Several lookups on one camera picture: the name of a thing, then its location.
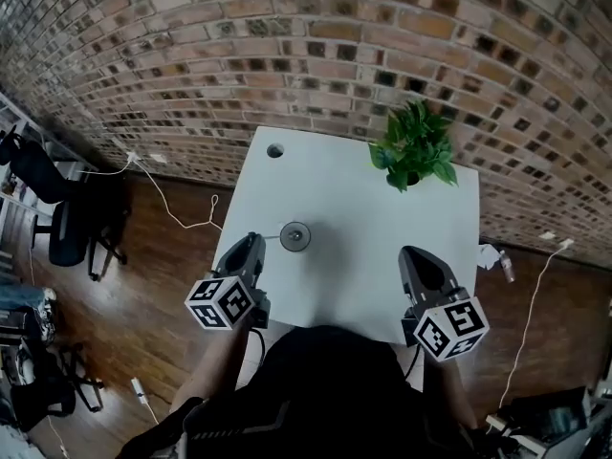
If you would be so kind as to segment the person's black clothing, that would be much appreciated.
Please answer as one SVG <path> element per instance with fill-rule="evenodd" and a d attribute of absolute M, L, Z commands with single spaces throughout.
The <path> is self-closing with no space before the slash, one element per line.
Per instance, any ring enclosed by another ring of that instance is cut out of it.
<path fill-rule="evenodd" d="M 476 459 L 473 433 L 427 417 L 392 347 L 335 326 L 294 328 L 244 386 L 191 398 L 117 459 Z"/>

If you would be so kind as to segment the black swivel chair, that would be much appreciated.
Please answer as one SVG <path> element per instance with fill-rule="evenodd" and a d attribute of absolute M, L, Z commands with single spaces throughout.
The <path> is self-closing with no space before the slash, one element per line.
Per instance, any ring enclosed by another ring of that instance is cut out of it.
<path fill-rule="evenodd" d="M 0 374 L 8 381 L 0 381 L 0 425 L 28 432 L 46 418 L 70 416 L 77 400 L 92 413 L 102 411 L 104 383 L 87 376 L 83 351 L 80 342 L 53 353 L 23 339 L 0 338 Z"/>

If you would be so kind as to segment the crumpled white tissue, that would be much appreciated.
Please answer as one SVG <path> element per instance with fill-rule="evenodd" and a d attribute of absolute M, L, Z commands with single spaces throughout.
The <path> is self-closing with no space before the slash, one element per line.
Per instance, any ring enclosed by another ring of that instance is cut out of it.
<path fill-rule="evenodd" d="M 478 247 L 477 266 L 487 271 L 491 270 L 500 259 L 499 250 L 491 244 L 481 244 Z"/>

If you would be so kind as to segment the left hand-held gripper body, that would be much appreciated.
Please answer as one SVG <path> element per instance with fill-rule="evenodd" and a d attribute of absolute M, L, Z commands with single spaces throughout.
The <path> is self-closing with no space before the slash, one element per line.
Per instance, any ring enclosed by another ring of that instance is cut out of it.
<path fill-rule="evenodd" d="M 232 330 L 246 317 L 252 327 L 267 329 L 271 302 L 257 288 L 259 274 L 211 271 L 197 280 L 185 306 L 205 330 Z"/>

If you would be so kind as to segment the green potted plant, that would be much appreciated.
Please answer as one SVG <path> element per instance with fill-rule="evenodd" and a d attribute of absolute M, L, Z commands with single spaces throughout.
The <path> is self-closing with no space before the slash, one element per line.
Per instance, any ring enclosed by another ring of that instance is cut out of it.
<path fill-rule="evenodd" d="M 368 145 L 372 165 L 384 170 L 386 182 L 401 192 L 430 176 L 457 186 L 449 125 L 424 101 L 407 102 L 389 113 L 383 137 Z"/>

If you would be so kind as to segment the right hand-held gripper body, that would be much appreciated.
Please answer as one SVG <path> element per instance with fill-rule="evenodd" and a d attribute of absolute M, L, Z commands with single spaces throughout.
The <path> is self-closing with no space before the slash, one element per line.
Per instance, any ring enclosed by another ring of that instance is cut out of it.
<path fill-rule="evenodd" d="M 490 325 L 480 301 L 463 295 L 422 311 L 408 308 L 402 319 L 408 347 L 420 344 L 435 361 L 443 362 L 471 352 L 489 332 Z"/>

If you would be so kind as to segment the person's left forearm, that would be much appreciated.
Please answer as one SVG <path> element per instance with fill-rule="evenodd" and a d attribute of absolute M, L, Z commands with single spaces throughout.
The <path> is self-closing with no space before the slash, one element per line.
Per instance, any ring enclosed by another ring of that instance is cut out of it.
<path fill-rule="evenodd" d="M 191 398 L 207 399 L 232 392 L 245 357 L 251 318 L 230 331 L 214 332 L 199 363 L 180 386 L 169 412 L 177 411 Z"/>

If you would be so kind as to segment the black high-back office chair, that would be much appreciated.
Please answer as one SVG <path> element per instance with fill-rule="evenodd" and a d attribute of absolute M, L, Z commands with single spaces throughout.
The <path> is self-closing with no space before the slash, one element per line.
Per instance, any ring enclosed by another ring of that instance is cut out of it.
<path fill-rule="evenodd" d="M 89 277 L 97 281 L 94 272 L 96 247 L 104 247 L 122 265 L 127 255 L 119 244 L 131 207 L 120 175 L 90 172 L 76 184 L 74 193 L 55 206 L 49 226 L 33 225 L 33 233 L 46 233 L 49 239 L 49 259 L 58 267 L 74 267 L 87 263 Z"/>

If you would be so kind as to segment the person's right forearm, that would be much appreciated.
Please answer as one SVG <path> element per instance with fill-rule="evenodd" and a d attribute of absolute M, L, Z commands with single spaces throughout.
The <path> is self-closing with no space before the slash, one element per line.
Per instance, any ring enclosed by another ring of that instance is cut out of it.
<path fill-rule="evenodd" d="M 423 394 L 427 417 L 436 426 L 453 423 L 466 429 L 478 428 L 456 360 L 438 362 L 425 355 Z"/>

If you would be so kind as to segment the white table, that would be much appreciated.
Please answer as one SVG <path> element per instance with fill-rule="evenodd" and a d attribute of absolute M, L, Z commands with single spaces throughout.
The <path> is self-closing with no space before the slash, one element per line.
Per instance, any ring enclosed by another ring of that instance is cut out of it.
<path fill-rule="evenodd" d="M 461 286 L 475 286 L 478 174 L 463 166 L 455 171 L 457 186 L 432 176 L 401 192 L 372 165 L 365 142 L 259 127 L 217 253 L 251 231 L 274 235 L 301 222 L 312 235 L 305 251 L 286 251 L 279 239 L 266 239 L 258 287 L 271 302 L 271 320 L 335 324 L 401 343 L 408 307 L 398 264 L 402 247 L 433 253 Z"/>

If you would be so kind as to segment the black electronic device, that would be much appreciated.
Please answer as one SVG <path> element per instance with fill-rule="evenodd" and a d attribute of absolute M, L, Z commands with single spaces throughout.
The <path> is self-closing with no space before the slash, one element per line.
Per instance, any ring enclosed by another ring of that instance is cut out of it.
<path fill-rule="evenodd" d="M 585 386 L 515 398 L 498 410 L 513 432 L 555 444 L 585 429 L 590 421 L 590 395 Z"/>

